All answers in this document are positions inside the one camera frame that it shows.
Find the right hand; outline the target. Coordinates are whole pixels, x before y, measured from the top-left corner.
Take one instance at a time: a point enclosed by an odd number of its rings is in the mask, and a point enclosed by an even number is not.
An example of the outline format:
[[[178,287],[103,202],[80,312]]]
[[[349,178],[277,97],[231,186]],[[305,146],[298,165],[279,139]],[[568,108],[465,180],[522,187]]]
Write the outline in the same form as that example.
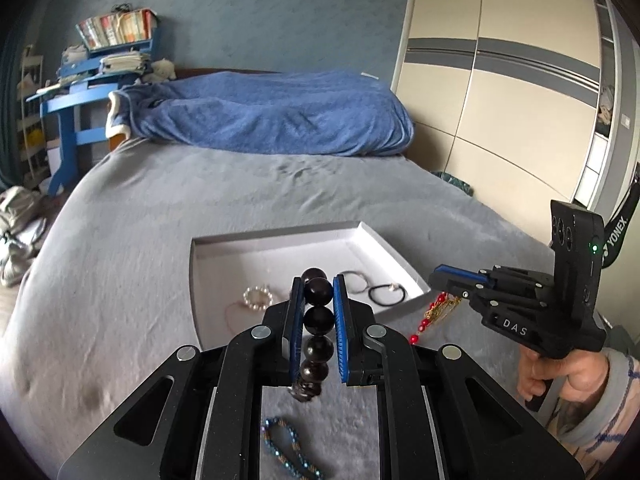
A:
[[[582,405],[596,404],[608,382],[610,363],[601,352],[574,350],[562,360],[543,358],[534,350],[520,347],[516,390],[526,401],[541,396],[546,382],[563,378],[559,397]]]

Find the grey sleeve right forearm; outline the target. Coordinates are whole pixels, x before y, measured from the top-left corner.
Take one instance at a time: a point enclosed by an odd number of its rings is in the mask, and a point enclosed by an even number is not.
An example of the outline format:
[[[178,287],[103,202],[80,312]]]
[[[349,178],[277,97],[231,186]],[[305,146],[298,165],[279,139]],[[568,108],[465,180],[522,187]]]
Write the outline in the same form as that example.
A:
[[[639,477],[639,361],[605,349],[608,379],[600,400],[584,412],[556,402],[547,429],[578,461],[587,479]]]

